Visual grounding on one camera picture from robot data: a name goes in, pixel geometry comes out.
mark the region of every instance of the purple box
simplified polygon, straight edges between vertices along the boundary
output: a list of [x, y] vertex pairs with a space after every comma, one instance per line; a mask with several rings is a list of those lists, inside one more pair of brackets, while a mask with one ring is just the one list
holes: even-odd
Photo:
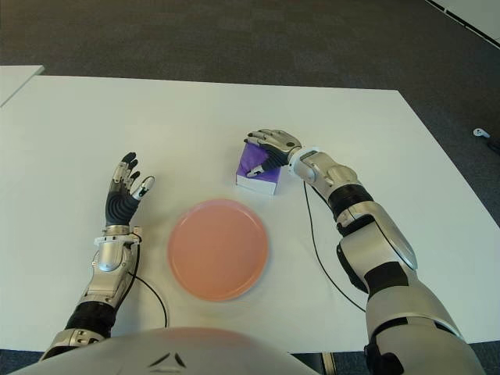
[[236, 185], [264, 194], [273, 195], [278, 180], [280, 179], [281, 168], [267, 170], [256, 177], [246, 177], [246, 173], [249, 170], [264, 163], [267, 157], [266, 151], [258, 146], [247, 143], [241, 154], [240, 165], [236, 171]]

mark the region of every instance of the black cable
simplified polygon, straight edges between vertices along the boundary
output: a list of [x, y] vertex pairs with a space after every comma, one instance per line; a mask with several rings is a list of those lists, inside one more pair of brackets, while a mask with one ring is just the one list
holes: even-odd
[[[360, 305], [358, 305], [356, 302], [352, 301], [339, 287], [337, 284], [335, 284], [335, 281], [333, 281], [333, 279], [330, 277], [330, 275], [328, 274], [327, 270], [325, 270], [325, 267], [323, 265], [323, 263], [321, 262], [321, 259], [320, 259], [320, 255], [318, 254], [318, 249], [316, 247], [316, 240], [314, 238], [314, 228], [313, 228], [313, 216], [311, 215], [311, 208], [309, 206], [309, 197], [307, 195], [307, 189], [305, 188], [305, 181], [303, 182], [304, 183], [304, 194], [305, 194], [305, 203], [307, 203], [307, 211], [309, 213], [309, 222], [311, 224], [311, 237], [312, 237], [312, 244], [314, 245], [314, 252], [316, 253], [316, 258], [318, 259], [318, 263], [320, 264], [321, 268], [323, 269], [323, 272], [325, 273], [325, 275], [327, 275], [328, 279], [330, 280], [330, 282], [337, 288], [338, 291], [340, 291], [341, 295], [343, 295], [344, 297], [346, 297], [348, 299], [348, 301], [350, 301], [354, 306], [356, 306], [358, 309], [360, 309], [361, 311], [363, 311], [364, 313], [366, 312], [364, 308], [362, 308]], [[314, 189], [314, 191], [321, 197], [320, 193], [318, 193], [318, 191], [316, 191], [316, 189]]]
[[163, 304], [163, 301], [162, 299], [159, 297], [158, 293], [156, 293], [156, 291], [148, 284], [146, 283], [144, 280], [142, 280], [139, 276], [135, 275], [135, 278], [138, 279], [140, 282], [142, 282], [146, 287], [149, 288], [150, 291], [153, 292], [153, 294], [156, 296], [156, 298], [158, 299], [159, 301], [159, 304], [162, 306], [162, 310], [163, 310], [163, 318], [165, 319], [165, 324], [164, 324], [164, 327], [167, 328], [168, 327], [168, 319], [166, 317], [166, 308], [165, 308], [165, 305]]

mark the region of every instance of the robotic arm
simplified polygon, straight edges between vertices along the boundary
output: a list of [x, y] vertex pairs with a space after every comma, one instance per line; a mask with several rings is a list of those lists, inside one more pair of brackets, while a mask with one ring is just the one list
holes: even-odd
[[332, 210], [343, 236], [337, 257], [351, 283], [368, 294], [371, 373], [484, 373], [445, 307], [419, 281], [412, 247], [353, 170], [282, 130], [262, 129], [245, 141], [270, 155], [248, 177], [288, 165]]
[[137, 164], [134, 152], [118, 163], [106, 199], [104, 236], [95, 239], [98, 251], [92, 260], [92, 279], [65, 330], [55, 336], [41, 361], [111, 335], [116, 313], [134, 282], [140, 256], [140, 228], [130, 230], [130, 220], [155, 182], [154, 177], [146, 177], [130, 193], [140, 175], [138, 171], [130, 175]]

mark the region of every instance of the pink plate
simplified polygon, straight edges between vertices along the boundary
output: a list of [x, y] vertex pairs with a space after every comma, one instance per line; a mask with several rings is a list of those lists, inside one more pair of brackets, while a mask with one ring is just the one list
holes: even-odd
[[196, 205], [174, 227], [169, 264], [179, 283], [208, 301], [245, 293], [267, 260], [267, 235], [248, 207], [229, 199]]

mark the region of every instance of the white table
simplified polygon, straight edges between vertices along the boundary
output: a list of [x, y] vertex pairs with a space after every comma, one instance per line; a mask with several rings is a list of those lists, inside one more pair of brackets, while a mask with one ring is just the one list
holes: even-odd
[[[289, 352], [361, 350], [365, 317], [321, 272], [302, 183], [283, 173], [274, 197], [234, 185], [242, 140], [263, 127], [350, 165], [412, 243], [421, 280], [466, 340], [500, 338], [500, 230], [397, 91], [34, 77], [0, 114], [2, 348], [43, 350], [64, 328], [91, 275], [109, 179], [134, 150], [142, 173], [157, 177], [135, 217], [144, 227], [139, 275], [167, 301], [172, 326], [238, 330]], [[326, 268], [364, 304], [335, 255], [331, 214], [310, 197]], [[270, 237], [261, 279], [230, 302], [189, 295], [166, 262], [180, 215], [211, 198], [247, 205]], [[162, 323], [137, 283], [113, 332]]]
[[0, 66], [0, 107], [3, 107], [30, 78], [43, 71], [42, 65]]

